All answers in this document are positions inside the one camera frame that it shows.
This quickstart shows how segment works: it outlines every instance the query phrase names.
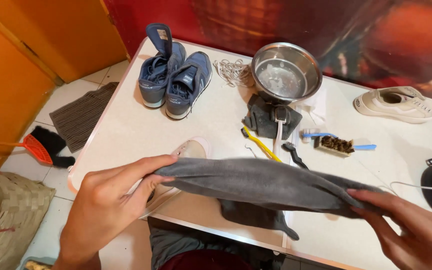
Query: gray mat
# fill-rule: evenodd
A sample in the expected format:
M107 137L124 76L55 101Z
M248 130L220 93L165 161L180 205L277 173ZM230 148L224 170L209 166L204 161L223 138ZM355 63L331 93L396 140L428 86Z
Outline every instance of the gray mat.
M49 116L71 153L83 148L119 83L108 83L58 108Z

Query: soapy water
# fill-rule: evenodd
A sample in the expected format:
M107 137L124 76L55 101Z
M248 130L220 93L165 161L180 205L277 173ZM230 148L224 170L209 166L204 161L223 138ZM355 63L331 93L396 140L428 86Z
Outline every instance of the soapy water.
M262 61L256 67L256 76L264 88L281 97L297 98L306 92L307 81L303 71L284 59Z

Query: left hand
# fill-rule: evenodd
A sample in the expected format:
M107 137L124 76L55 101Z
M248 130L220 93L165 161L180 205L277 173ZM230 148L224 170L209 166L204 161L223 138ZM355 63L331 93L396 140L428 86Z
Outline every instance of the left hand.
M98 257L98 251L141 216L155 187L174 180L152 173L177 159L170 155L145 157L121 167L87 173L61 233L55 269L90 268L87 263ZM141 178L134 193L126 194Z

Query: white canvas sneaker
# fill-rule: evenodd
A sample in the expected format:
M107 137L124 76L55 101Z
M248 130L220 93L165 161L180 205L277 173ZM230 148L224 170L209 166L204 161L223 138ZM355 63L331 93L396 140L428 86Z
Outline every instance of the white canvas sneaker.
M354 100L358 112L372 116L390 116L411 124L432 120L432 99L411 86L371 90Z
M193 137L181 144L176 150L173 151L173 154L185 158L207 159L210 151L209 148L209 143L206 139L201 137ZM128 193L134 192L140 182L141 180L138 181ZM149 196L144 213L139 219L146 219L147 216L156 211L161 205L168 202L180 191L181 190L175 187L164 186L161 184L158 185L153 190L151 196Z

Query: right hand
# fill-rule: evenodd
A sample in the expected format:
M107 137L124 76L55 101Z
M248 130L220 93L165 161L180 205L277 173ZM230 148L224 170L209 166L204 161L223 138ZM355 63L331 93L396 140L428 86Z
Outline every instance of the right hand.
M398 235L380 215L353 207L374 229L382 252L401 270L432 270L432 212L390 193L347 190L352 197L392 214L403 231Z

